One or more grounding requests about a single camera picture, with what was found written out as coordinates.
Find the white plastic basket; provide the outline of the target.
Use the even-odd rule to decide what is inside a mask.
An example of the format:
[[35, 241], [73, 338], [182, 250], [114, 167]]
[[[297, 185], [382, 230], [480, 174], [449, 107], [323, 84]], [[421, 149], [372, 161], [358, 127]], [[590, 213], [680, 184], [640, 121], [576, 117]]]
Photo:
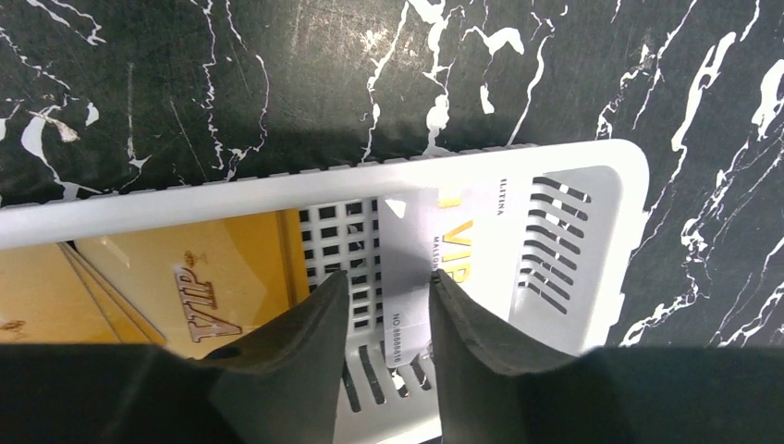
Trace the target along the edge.
[[420, 442], [441, 432], [433, 341], [410, 363], [387, 366], [377, 200], [501, 178], [522, 179], [530, 189], [513, 304], [508, 320], [498, 318], [566, 354], [602, 345], [619, 317], [649, 183], [644, 154], [626, 141], [487, 148], [5, 208], [1, 252], [297, 210], [308, 297], [333, 273], [348, 278], [345, 361], [329, 443]]

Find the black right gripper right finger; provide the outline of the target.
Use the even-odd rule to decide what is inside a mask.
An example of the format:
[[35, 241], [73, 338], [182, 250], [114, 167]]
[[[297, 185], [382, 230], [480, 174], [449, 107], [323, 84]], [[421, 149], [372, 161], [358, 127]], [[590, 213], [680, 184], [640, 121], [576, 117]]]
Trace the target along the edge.
[[574, 357], [430, 279], [446, 443], [779, 443], [780, 348], [596, 348]]

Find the white credit card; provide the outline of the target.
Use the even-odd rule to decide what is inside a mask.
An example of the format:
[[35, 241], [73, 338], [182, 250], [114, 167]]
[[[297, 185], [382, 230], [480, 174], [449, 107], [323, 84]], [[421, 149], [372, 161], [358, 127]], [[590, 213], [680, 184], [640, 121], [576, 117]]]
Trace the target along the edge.
[[410, 363], [431, 343], [428, 298], [436, 270], [509, 319], [529, 189], [522, 179], [501, 178], [378, 198], [387, 366]]

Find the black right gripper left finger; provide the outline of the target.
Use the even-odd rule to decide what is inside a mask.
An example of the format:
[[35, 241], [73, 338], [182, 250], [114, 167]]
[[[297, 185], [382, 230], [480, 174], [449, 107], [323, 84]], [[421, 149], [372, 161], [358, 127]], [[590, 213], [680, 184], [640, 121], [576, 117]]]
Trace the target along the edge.
[[201, 359], [152, 344], [1, 349], [5, 443], [329, 443], [345, 361], [345, 272]]

